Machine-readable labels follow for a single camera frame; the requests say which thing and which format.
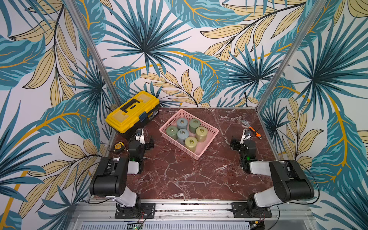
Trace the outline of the dark green tea canister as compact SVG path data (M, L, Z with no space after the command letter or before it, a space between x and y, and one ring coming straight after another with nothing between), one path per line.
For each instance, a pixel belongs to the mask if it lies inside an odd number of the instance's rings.
M177 140L178 128L176 126L169 126L166 129L166 134L174 140Z

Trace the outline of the blue tea canister front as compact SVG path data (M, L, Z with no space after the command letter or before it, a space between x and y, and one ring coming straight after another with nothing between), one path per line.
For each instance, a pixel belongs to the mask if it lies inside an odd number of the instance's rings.
M187 129L179 129L177 132L177 141L184 145L185 140L189 137L189 131Z

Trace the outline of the yellow-green tea canister front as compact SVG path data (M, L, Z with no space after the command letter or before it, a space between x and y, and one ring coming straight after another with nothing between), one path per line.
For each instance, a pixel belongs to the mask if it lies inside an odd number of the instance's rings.
M185 139L185 147L191 152L196 151L197 143L198 141L195 137L188 137Z

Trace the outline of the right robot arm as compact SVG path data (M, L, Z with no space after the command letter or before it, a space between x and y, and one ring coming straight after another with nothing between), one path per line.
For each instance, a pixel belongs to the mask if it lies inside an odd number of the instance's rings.
M233 138L230 147L240 154L240 167L245 173L269 176L272 180L271 188L249 196L246 206L249 212L314 197L314 188L297 161L257 160L256 144L251 139Z

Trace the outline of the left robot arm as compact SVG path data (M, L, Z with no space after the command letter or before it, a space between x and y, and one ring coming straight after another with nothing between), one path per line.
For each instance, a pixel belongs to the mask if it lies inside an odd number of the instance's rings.
M144 154L153 148L153 139L145 144L131 140L126 156L102 158L90 183L90 194L115 201L118 210L141 210L140 197L128 188L127 176L143 172Z

